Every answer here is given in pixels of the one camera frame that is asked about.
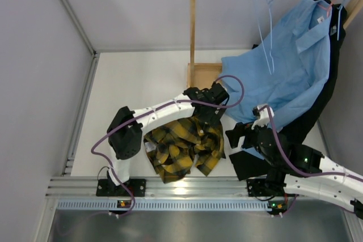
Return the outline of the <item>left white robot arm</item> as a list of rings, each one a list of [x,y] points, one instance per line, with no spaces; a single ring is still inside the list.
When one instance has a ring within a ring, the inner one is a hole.
[[[120,108],[107,129],[108,144],[115,153],[109,164],[108,188],[116,196],[128,191],[131,158],[138,154],[144,136],[173,121],[193,121],[201,129],[220,125],[229,94],[219,83],[210,88],[190,87],[177,97],[153,107],[130,110]]]

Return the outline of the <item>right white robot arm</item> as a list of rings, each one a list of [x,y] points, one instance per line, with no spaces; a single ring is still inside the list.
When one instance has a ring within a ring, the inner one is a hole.
[[[252,186],[250,195],[303,195],[343,208],[362,218],[362,176],[338,165],[320,151],[290,142],[267,126],[237,123],[226,131],[239,180]]]

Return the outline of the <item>yellow black plaid shirt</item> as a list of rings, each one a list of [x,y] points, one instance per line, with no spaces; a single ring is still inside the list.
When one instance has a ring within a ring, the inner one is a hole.
[[[196,117],[171,121],[145,134],[146,155],[155,173],[167,184],[183,179],[193,167],[208,176],[224,151],[223,127]]]

